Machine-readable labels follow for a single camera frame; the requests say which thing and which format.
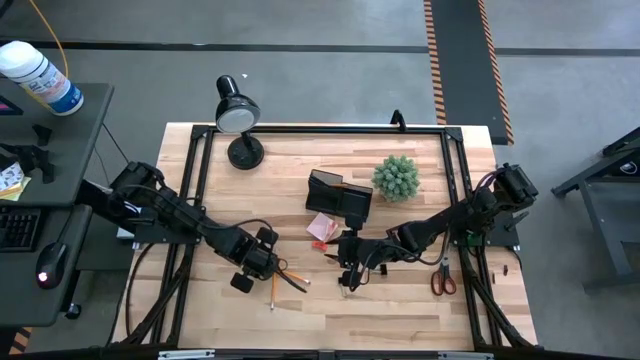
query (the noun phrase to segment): desk lamp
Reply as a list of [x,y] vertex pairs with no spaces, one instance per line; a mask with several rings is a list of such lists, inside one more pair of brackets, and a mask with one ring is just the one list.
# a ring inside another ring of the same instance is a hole
[[227,149],[231,165],[240,170],[258,166],[264,158],[264,148],[249,134],[260,118],[260,108],[248,97],[240,94],[236,81],[223,75],[216,81],[220,103],[216,109],[216,126],[224,133],[240,133]]

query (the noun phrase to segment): gray floor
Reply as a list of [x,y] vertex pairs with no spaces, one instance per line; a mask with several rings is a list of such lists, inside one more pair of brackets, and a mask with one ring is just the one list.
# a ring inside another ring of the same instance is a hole
[[[634,0],[485,2],[497,47],[640,47]],[[419,0],[41,3],[64,39],[426,44]],[[17,2],[0,20],[0,31],[49,39],[27,2]],[[59,60],[55,51],[46,53]],[[73,80],[115,85],[106,121],[130,157],[151,163],[166,122],[213,118],[217,94],[211,84],[223,73],[239,79],[263,107],[265,121],[382,123],[400,108],[410,122],[435,122],[426,55],[68,51],[68,57]],[[640,357],[640,287],[591,296],[582,291],[582,281],[612,273],[606,249],[578,194],[560,201],[549,193],[595,161],[603,145],[638,126],[640,58],[501,57],[499,63],[516,145],[498,147],[496,154],[499,161],[522,164],[541,192],[519,225],[539,342],[553,350]],[[98,149],[107,154],[113,178],[121,159],[105,137]],[[106,182],[95,162],[89,173]],[[38,329],[29,350],[103,344],[124,278],[83,278],[78,298],[84,316]]]

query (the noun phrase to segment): green succulent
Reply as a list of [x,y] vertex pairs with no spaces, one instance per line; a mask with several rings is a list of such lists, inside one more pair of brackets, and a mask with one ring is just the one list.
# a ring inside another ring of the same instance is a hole
[[420,181],[418,168],[405,155],[389,156],[380,166],[376,166],[371,179],[373,186],[391,202],[406,201],[416,196]]

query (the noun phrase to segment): pink sticky note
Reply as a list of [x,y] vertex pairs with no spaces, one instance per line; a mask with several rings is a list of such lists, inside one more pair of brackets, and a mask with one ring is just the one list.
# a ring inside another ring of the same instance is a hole
[[330,219],[323,213],[318,213],[311,225],[307,227],[307,231],[320,241],[327,241],[334,231],[338,228],[338,223]]

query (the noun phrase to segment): black keyboard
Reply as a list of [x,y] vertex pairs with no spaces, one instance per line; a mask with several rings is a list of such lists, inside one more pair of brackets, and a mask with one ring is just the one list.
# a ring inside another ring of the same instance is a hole
[[0,252],[34,251],[41,215],[40,209],[0,207]]

